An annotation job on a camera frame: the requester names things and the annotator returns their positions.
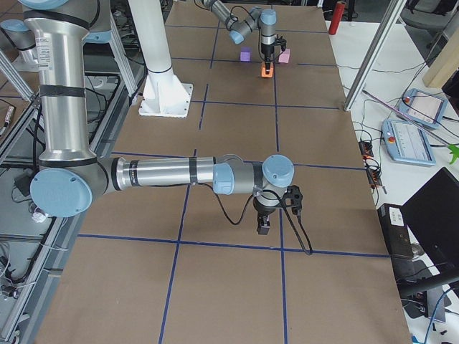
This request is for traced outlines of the pink foam block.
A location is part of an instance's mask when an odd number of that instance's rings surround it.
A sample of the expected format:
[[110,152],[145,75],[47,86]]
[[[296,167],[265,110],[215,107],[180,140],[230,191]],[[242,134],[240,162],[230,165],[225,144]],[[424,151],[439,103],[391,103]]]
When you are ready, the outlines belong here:
[[278,57],[278,62],[281,64],[288,64],[290,61],[290,49],[282,51]]

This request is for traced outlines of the black box with label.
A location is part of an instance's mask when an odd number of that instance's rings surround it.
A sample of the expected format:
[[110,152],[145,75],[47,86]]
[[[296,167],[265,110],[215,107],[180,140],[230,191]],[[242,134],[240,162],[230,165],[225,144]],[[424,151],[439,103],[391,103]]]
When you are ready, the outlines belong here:
[[414,254],[401,206],[382,204],[377,212],[389,255],[398,259],[411,260]]

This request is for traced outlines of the orange foam block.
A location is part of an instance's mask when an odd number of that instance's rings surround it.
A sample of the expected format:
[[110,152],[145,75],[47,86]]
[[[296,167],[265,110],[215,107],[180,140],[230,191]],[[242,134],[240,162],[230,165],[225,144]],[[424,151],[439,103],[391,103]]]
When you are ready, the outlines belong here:
[[271,77],[273,76],[273,72],[274,72],[274,67],[273,67],[272,73],[267,73],[267,72],[265,72],[265,65],[264,65],[264,62],[262,63],[262,66],[261,66],[261,77],[264,77],[264,78],[271,78]]

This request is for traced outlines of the aluminium side frame rail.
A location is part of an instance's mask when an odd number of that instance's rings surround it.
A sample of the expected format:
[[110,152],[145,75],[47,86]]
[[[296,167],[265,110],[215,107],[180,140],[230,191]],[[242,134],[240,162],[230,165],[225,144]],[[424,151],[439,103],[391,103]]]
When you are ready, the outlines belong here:
[[[90,147],[100,157],[111,153],[131,98],[113,57],[85,56]],[[15,180],[30,176],[44,150],[37,103],[13,96],[1,99],[17,109],[1,137],[1,342],[32,343],[77,238],[83,215],[33,220],[34,204]]]

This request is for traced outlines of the purple foam block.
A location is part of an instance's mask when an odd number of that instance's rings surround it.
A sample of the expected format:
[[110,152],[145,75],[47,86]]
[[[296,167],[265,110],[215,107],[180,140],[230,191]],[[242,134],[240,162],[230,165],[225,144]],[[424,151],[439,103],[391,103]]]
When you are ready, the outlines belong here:
[[252,50],[250,47],[242,47],[240,50],[240,61],[250,62],[252,56]]

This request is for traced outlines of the aluminium frame post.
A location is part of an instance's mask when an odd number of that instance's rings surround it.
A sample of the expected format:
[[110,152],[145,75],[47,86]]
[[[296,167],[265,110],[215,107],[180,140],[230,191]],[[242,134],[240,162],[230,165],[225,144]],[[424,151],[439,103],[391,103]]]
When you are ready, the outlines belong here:
[[406,1],[403,0],[392,0],[390,1],[387,10],[384,13],[381,23],[374,35],[374,38],[369,45],[366,55],[361,63],[359,71],[351,85],[346,100],[344,102],[344,110],[350,111],[357,96],[363,90],[366,79],[371,72],[374,63],[387,40],[392,27],[397,22],[399,15],[401,14]]

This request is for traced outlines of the orange black usb hub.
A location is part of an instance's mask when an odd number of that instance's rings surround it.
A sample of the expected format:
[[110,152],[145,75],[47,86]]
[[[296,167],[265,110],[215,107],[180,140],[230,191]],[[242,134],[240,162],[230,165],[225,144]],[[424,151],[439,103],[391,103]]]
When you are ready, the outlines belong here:
[[373,145],[370,140],[360,140],[359,141],[359,150],[363,158],[373,158]]

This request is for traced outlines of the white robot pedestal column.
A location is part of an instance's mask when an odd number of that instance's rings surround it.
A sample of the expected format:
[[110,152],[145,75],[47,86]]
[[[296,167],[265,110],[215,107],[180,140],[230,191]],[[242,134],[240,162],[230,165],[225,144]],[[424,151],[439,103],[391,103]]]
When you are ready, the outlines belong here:
[[193,85],[174,73],[160,2],[131,0],[129,7],[148,73],[139,114],[185,118]]

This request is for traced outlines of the far blue teach pendant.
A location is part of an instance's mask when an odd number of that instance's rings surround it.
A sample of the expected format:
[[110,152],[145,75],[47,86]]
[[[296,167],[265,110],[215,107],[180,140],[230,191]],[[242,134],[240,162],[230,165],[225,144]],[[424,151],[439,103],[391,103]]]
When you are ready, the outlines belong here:
[[417,88],[409,89],[398,102],[398,110],[417,123],[430,129],[440,127],[447,107],[444,97],[427,93]]

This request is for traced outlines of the near blue teach pendant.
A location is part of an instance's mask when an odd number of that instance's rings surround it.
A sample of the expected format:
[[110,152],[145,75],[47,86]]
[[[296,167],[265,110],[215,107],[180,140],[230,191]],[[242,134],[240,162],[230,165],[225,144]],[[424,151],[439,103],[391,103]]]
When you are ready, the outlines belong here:
[[428,167],[436,164],[426,134],[415,125],[403,120],[386,119],[382,123],[382,134],[393,161]]

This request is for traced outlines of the wooden board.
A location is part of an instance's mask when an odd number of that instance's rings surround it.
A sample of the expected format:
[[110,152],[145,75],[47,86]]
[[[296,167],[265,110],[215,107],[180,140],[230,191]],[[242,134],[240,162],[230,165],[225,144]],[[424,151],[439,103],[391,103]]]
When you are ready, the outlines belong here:
[[458,30],[448,40],[442,52],[437,56],[427,73],[422,78],[424,86],[441,88],[458,68]]

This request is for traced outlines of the black laptop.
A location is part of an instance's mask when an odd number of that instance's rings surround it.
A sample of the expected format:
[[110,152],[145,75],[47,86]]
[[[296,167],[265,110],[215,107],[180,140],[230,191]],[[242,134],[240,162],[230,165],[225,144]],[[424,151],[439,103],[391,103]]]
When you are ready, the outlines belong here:
[[458,287],[458,179],[441,168],[402,206],[402,217],[440,273],[399,285],[402,297]]

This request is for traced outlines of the blue teach pendant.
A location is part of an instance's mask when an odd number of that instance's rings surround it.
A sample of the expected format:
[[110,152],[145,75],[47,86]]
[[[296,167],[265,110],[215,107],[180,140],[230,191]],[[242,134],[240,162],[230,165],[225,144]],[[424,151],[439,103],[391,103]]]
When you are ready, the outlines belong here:
[[428,167],[436,164],[426,134],[415,125],[403,120],[386,119],[382,123],[382,134],[393,161]]
[[440,127],[447,107],[444,97],[427,93],[417,88],[409,89],[398,102],[398,110],[417,123],[430,129]]

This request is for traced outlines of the red cylinder tube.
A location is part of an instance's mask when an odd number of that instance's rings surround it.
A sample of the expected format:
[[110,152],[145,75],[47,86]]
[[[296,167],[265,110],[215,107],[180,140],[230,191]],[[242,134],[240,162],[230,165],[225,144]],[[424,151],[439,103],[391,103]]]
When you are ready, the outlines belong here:
[[341,23],[342,16],[344,14],[344,10],[346,8],[345,1],[337,1],[336,5],[333,10],[333,16],[331,19],[331,23],[328,28],[329,35],[335,35],[338,31],[339,24]]

